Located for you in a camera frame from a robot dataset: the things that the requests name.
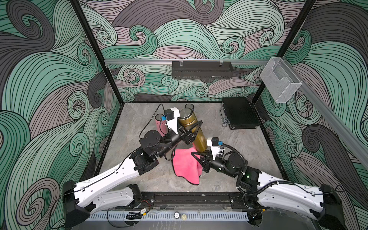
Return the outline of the gold thermos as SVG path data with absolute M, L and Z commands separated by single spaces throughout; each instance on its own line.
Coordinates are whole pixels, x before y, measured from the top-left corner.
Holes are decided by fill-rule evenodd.
M 179 123 L 186 129 L 190 130 L 193 134 L 196 134 L 195 140 L 193 141 L 193 146 L 197 152 L 204 152 L 207 150 L 207 141 L 203 134 L 203 131 L 199 124 L 195 126 L 198 119 L 191 108 L 184 108 L 179 111 Z

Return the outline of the pink microfiber cloth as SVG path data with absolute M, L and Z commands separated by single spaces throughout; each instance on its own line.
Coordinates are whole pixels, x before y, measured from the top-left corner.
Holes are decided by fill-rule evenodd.
M 191 155 L 197 152 L 194 147 L 189 149 L 176 149 L 172 160 L 176 176 L 186 179 L 190 184 L 198 186 L 203 171 L 201 164 Z

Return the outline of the pink thermos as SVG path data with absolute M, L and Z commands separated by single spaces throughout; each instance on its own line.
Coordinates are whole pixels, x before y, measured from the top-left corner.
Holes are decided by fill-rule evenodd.
M 163 117 L 164 117 L 163 114 L 157 114 L 155 116 L 156 128 L 157 128 L 157 131 L 160 133 L 160 135 L 162 137 L 167 135 L 167 133 L 168 133 L 168 127 L 167 127 L 166 121 L 165 121 L 165 119 L 163 119 Z

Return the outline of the blue thermos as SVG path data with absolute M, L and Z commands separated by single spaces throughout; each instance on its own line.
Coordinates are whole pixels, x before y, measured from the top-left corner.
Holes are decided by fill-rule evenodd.
M 195 108 L 194 105 L 191 103 L 185 105 L 185 109 L 191 110 L 192 112 L 194 112 L 194 108 Z

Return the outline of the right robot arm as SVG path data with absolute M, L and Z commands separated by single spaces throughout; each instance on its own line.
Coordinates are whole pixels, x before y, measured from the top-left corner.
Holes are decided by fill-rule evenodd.
M 199 152 L 191 155 L 203 171 L 214 169 L 236 178 L 237 190 L 251 207 L 250 219 L 268 208 L 277 208 L 308 216 L 329 230 L 347 229 L 342 200 L 338 195 L 343 189 L 339 185 L 307 186 L 283 180 L 249 167 L 247 160 L 235 151 L 223 157 Z

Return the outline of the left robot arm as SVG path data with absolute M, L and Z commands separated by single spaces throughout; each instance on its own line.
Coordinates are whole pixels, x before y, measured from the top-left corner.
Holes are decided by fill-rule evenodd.
M 141 176 L 158 164 L 158 158 L 173 150 L 180 142 L 189 145 L 198 135 L 202 121 L 183 127 L 176 123 L 175 129 L 161 136 L 157 130 L 148 131 L 140 147 L 130 153 L 121 163 L 90 179 L 63 185 L 62 203 L 65 228 L 72 228 L 86 221 L 91 214 L 114 207 L 136 207 L 142 200 L 137 185 L 112 192 L 117 185 Z

